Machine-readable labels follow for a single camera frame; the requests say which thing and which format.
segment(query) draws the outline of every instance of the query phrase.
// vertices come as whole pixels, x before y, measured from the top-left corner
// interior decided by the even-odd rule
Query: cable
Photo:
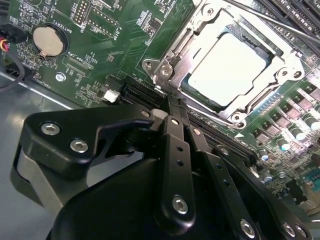
[[[19,69],[19,76],[11,83],[9,83],[8,85],[6,86],[1,86],[0,87],[0,93],[1,92],[4,92],[4,91],[7,91],[9,89],[12,89],[13,87],[15,87],[16,85],[18,85],[25,77],[25,68],[24,66],[22,66],[18,56],[13,53],[12,51],[7,51],[5,53],[9,58],[11,58],[11,60],[16,64],[16,66],[18,67]]]
[[[8,47],[8,44],[7,44],[7,39],[1,39],[0,40],[0,49],[2,51],[5,51],[5,52],[8,52],[9,51],[9,47]]]
[[[246,6],[240,2],[237,2],[237,1],[234,1],[234,0],[223,0],[224,2],[228,3],[228,4],[231,4],[231,5],[234,5],[235,7],[239,8],[239,9],[242,9],[243,11],[246,11],[248,13],[251,13],[255,16],[257,16],[258,18],[261,18],[261,19],[264,19],[274,25],[277,25],[301,38],[304,38],[304,39],[307,39],[309,41],[312,41],[314,42],[315,44],[319,45],[320,46],[320,40],[318,38],[315,38],[313,36],[310,36],[308,34],[305,34],[304,32],[294,28],[294,27],[291,27],[291,26],[288,26],[280,21],[277,21],[275,19],[273,19],[272,17],[269,17],[267,15],[264,15],[263,13],[259,12],[259,11],[256,11],[254,10],[253,8],[249,7],[249,6]]]

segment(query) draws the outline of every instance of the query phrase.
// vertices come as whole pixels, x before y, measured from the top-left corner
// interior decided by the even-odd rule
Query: surface-mount component
[[[304,122],[308,125],[311,130],[320,129],[320,122],[313,116],[309,116],[304,119]]]
[[[315,100],[320,101],[320,89],[315,85],[307,86],[304,90],[307,94],[313,97]]]
[[[278,133],[281,132],[281,130],[279,128],[277,128],[276,126],[274,126],[271,122],[266,121],[265,123],[262,124],[262,128],[271,136],[275,136]]]
[[[261,143],[265,143],[267,141],[269,141],[269,137],[264,133],[262,132],[259,128],[256,129],[255,131],[253,131],[253,136],[255,137],[255,139],[257,139],[259,142]]]
[[[314,106],[311,102],[305,99],[301,94],[298,94],[293,98],[293,101],[298,104],[303,110],[308,111],[312,109]]]
[[[286,128],[291,122],[282,116],[279,112],[276,112],[271,116],[271,119],[282,128]]]
[[[54,58],[68,49],[66,33],[53,23],[36,27],[32,34],[35,51],[43,58]]]
[[[312,154],[311,155],[311,160],[312,162],[316,165],[316,167],[319,169],[320,168],[320,157],[318,154]]]
[[[271,176],[269,170],[263,169],[262,171],[259,172],[259,175],[263,179],[265,183],[269,183],[273,180],[273,177]]]
[[[289,103],[284,105],[281,109],[284,111],[286,115],[288,115],[292,119],[301,117],[301,113],[296,108],[291,106]]]
[[[269,156],[268,156],[268,153],[265,149],[261,149],[259,150],[259,157],[262,161],[268,161],[269,160]]]
[[[300,159],[298,157],[296,157],[296,156],[294,156],[293,158],[290,159],[290,163],[292,163],[292,164],[296,164],[299,161],[300,161]]]
[[[279,148],[284,152],[290,149],[290,144],[284,138],[278,139],[276,143],[278,144]]]
[[[299,128],[294,127],[290,130],[290,133],[294,136],[294,138],[298,141],[302,141],[306,138],[306,134]]]

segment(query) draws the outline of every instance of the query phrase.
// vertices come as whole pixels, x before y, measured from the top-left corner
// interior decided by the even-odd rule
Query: black plastic bracket
[[[226,152],[221,145],[217,146],[216,152],[232,175],[236,188],[242,191],[245,206],[259,222],[267,239],[312,239],[304,224],[245,167],[241,158]]]
[[[224,161],[211,153],[205,136],[198,129],[191,126],[188,128],[188,134],[194,150],[198,153],[198,161],[203,161],[202,164],[209,173],[209,178],[222,203],[234,237],[236,239],[261,239]]]
[[[160,198],[155,208],[159,226],[171,235],[188,231],[196,219],[189,144],[184,141],[181,118],[167,116],[163,122],[163,154],[160,163]]]
[[[35,113],[24,122],[20,145],[31,159],[41,163],[66,179],[84,177],[97,155],[98,142],[108,132],[116,135],[126,128],[149,127],[154,117],[139,104]],[[56,135],[45,134],[41,126],[54,123]],[[71,149],[73,140],[82,140],[87,150]]]

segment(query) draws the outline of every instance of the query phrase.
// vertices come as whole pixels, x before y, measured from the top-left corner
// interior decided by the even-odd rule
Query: black wire
[[[25,74],[26,74],[24,66],[22,66],[22,64],[21,64],[18,56],[17,56],[15,53],[13,53],[13,52],[11,52],[11,51],[9,50],[9,51],[7,51],[5,54],[6,54],[9,58],[11,58],[11,60],[12,60],[12,61],[16,64],[16,66],[18,67],[18,69],[19,69],[19,76],[18,76],[13,82],[9,83],[8,85],[6,85],[6,86],[1,86],[1,87],[0,87],[0,93],[1,93],[1,92],[4,92],[4,91],[7,91],[7,90],[9,90],[9,89],[12,89],[12,88],[15,87],[16,85],[18,85],[18,84],[24,79]]]
[[[280,21],[277,21],[277,20],[273,19],[272,17],[264,15],[263,13],[261,13],[261,12],[259,12],[257,10],[254,10],[253,8],[251,8],[249,6],[246,6],[246,5],[244,5],[244,4],[240,3],[240,2],[237,2],[237,1],[234,1],[234,0],[223,0],[223,1],[225,1],[228,4],[234,5],[237,8],[242,9],[242,10],[248,12],[248,13],[256,15],[257,17],[259,17],[261,19],[264,19],[264,20],[266,20],[266,21],[268,21],[268,22],[270,22],[270,23],[272,23],[274,25],[277,25],[277,26],[279,26],[279,27],[281,27],[281,28],[283,28],[283,29],[285,29],[285,30],[287,30],[287,31],[299,36],[300,38],[310,40],[310,41],[312,41],[315,44],[320,46],[320,40],[318,38],[316,38],[316,37],[313,37],[313,36],[310,36],[308,34],[305,34],[304,32],[302,32],[302,31],[300,31],[300,30],[298,30],[298,29],[296,29],[294,27],[288,26],[288,25],[286,25],[286,24],[284,24],[284,23],[282,23]]]

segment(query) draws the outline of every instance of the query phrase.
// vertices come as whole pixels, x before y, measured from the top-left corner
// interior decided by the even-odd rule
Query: capacitor
[[[260,176],[262,177],[263,181],[265,183],[269,183],[272,181],[272,176],[270,175],[270,172],[266,169],[264,169],[263,171],[259,172]]]
[[[320,169],[320,157],[317,154],[312,154],[311,160]]]
[[[290,130],[291,134],[294,136],[294,138],[298,141],[302,141],[306,138],[306,134],[298,127],[294,127]]]
[[[283,195],[280,191],[278,191],[276,194],[275,194],[276,198],[281,200],[283,198]]]
[[[260,159],[264,162],[269,160],[268,153],[264,149],[259,150],[259,156],[260,156]]]
[[[320,129],[320,122],[314,118],[313,116],[307,117],[304,122],[311,128],[312,130]]]
[[[288,151],[290,149],[290,144],[284,138],[280,138],[277,144],[282,151]]]
[[[282,193],[282,196],[283,196],[283,197],[289,196],[289,190],[288,190],[287,188],[283,188],[283,189],[281,190],[281,193]]]
[[[286,173],[284,171],[280,171],[278,173],[278,176],[279,176],[279,178],[284,179],[287,175],[286,175]]]

